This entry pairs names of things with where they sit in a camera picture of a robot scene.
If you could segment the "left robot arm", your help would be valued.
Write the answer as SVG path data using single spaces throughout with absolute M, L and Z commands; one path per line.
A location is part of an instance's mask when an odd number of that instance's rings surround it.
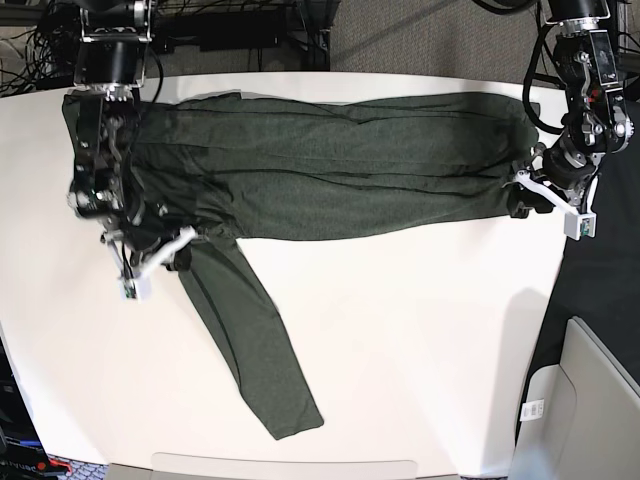
M 513 218 L 560 207 L 572 214 L 587 213 L 606 157 L 624 150 L 634 133 L 610 36 L 599 26 L 609 16 L 607 4 L 552 1 L 549 11 L 551 16 L 539 28 L 525 74 L 522 103 L 531 123 L 555 141 L 533 149 L 539 164 L 527 160 L 516 168 L 508 197 Z M 567 108 L 557 126 L 540 118 L 530 97 L 551 31 L 557 33 L 552 60 Z

